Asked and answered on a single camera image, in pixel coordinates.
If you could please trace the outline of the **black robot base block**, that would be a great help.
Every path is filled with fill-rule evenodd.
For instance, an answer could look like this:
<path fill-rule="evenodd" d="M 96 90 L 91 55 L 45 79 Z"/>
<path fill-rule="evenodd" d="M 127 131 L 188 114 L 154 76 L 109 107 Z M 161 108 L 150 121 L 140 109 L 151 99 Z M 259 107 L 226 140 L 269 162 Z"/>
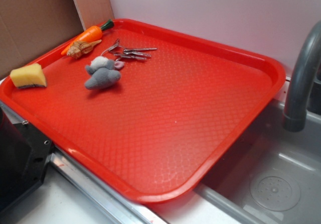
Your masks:
<path fill-rule="evenodd" d="M 13 124 L 1 110 L 1 213 L 43 184 L 52 150 L 34 125 Z"/>

